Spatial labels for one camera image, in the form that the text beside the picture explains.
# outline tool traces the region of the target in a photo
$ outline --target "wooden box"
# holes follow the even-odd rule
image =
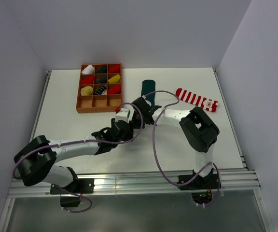
[[[82,74],[82,70],[85,69],[89,64],[83,64],[81,65],[81,70],[80,70],[80,80],[79,80],[79,87],[78,87],[78,95],[77,95],[77,105],[76,105],[76,110],[78,113],[99,113],[99,112],[114,112],[116,107],[123,102],[122,98],[122,82],[123,82],[123,77],[122,77],[122,66],[120,64],[120,70],[119,72],[116,73],[108,73],[109,68],[113,67],[115,65],[118,65],[118,63],[115,64],[92,64],[95,68],[94,74]],[[101,69],[104,65],[107,65],[107,72],[106,73],[101,73],[97,74],[96,72]],[[120,74],[120,83],[116,84],[110,84],[108,80],[112,78],[113,76]],[[81,85],[81,81],[88,76],[93,76],[93,84],[91,85]],[[103,77],[106,75],[107,77],[107,82],[105,84],[96,84],[95,81],[97,81],[99,78]],[[107,90],[111,89],[112,87],[116,85],[121,86],[121,93],[120,94],[112,94],[112,95],[94,95],[94,92],[106,85]],[[81,89],[85,86],[91,86],[93,88],[93,93],[92,95],[89,96],[81,96],[80,92]]]

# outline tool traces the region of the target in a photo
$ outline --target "purple cable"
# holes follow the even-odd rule
[[[106,143],[106,144],[126,144],[126,143],[129,143],[129,142],[132,142],[134,139],[136,139],[138,137],[138,135],[141,133],[142,131],[142,128],[143,128],[143,116],[142,116],[142,113],[141,111],[139,110],[139,108],[134,105],[133,103],[130,103],[130,102],[125,102],[125,103],[122,103],[120,104],[118,107],[121,107],[122,105],[131,105],[132,107],[134,107],[137,112],[139,113],[140,115],[140,119],[141,119],[141,126],[140,126],[140,130],[138,132],[138,134],[136,134],[132,139],[130,140],[127,140],[127,141],[124,141],[124,142],[110,142],[110,141],[103,141],[103,140],[98,140],[98,139],[88,139],[86,141],[84,140],[77,140],[77,141],[72,141],[72,142],[67,142],[67,143],[62,143],[60,144],[60,146],[68,146],[68,145],[74,145],[74,144],[83,144],[83,143],[86,143],[86,142],[99,142],[99,143]],[[13,178],[16,179],[16,180],[21,180],[22,178],[20,177],[17,177],[15,175],[15,171],[17,170],[18,166],[26,159],[28,158],[29,156],[35,154],[36,152],[39,152],[41,150],[44,150],[44,149],[48,149],[48,148],[52,148],[52,147],[58,147],[59,144],[52,144],[52,145],[47,145],[47,146],[42,146],[42,147],[39,147],[39,148],[36,148],[35,150],[33,151],[30,151],[29,153],[27,153],[25,156],[23,156],[14,166],[14,169],[13,169]],[[86,209],[83,209],[83,210],[69,210],[67,208],[64,208],[64,210],[66,210],[67,212],[71,212],[71,213],[81,213],[81,212],[85,212],[87,210],[89,210],[91,207],[92,207],[92,200],[90,198],[88,198],[87,196],[82,196],[82,195],[79,195],[79,194],[76,194],[76,193],[72,193],[72,192],[69,192],[65,189],[63,189],[61,186],[58,186],[58,185],[55,185],[58,189],[60,189],[61,191],[65,192],[65,193],[68,193],[68,194],[71,194],[71,195],[74,195],[74,196],[77,196],[77,197],[82,197],[82,198],[85,198],[86,200],[88,200],[91,204],[86,208]]]
[[[215,197],[213,197],[212,201],[205,204],[205,206],[208,206],[210,204],[212,204],[215,199],[219,196],[219,192],[220,192],[220,188],[221,188],[221,180],[220,180],[220,174],[219,174],[219,170],[217,168],[217,166],[215,165],[215,163],[212,163],[212,162],[209,162],[207,163],[205,166],[203,166],[189,181],[183,183],[183,184],[177,184],[177,183],[174,183],[172,182],[167,176],[166,174],[164,173],[164,171],[162,170],[160,164],[159,164],[159,161],[158,161],[158,158],[157,158],[157,154],[156,154],[156,146],[155,146],[155,128],[156,128],[156,125],[157,125],[157,121],[159,120],[159,118],[163,115],[163,113],[165,112],[166,108],[171,106],[171,105],[175,105],[175,104],[178,104],[180,102],[180,99],[173,93],[170,93],[169,91],[165,91],[165,90],[158,90],[158,91],[154,91],[154,92],[151,92],[151,93],[148,93],[146,94],[146,96],[149,96],[150,94],[154,94],[154,93],[157,93],[157,92],[163,92],[163,93],[168,93],[168,94],[171,94],[173,96],[175,96],[177,98],[177,101],[175,103],[171,103],[171,104],[168,104],[168,105],[165,105],[162,112],[158,115],[158,117],[156,118],[154,124],[153,124],[153,130],[152,130],[152,146],[153,146],[153,153],[154,153],[154,158],[155,158],[155,161],[156,161],[156,165],[160,171],[160,173],[162,174],[162,176],[165,178],[165,180],[167,182],[169,182],[170,184],[174,185],[174,186],[177,186],[177,187],[183,187],[183,186],[186,186],[188,184],[190,184],[193,180],[195,180],[199,174],[206,168],[208,167],[209,165],[213,164],[213,166],[215,167],[216,169],[216,172],[217,172],[217,176],[218,176],[218,188],[217,188],[217,193],[215,195]]]

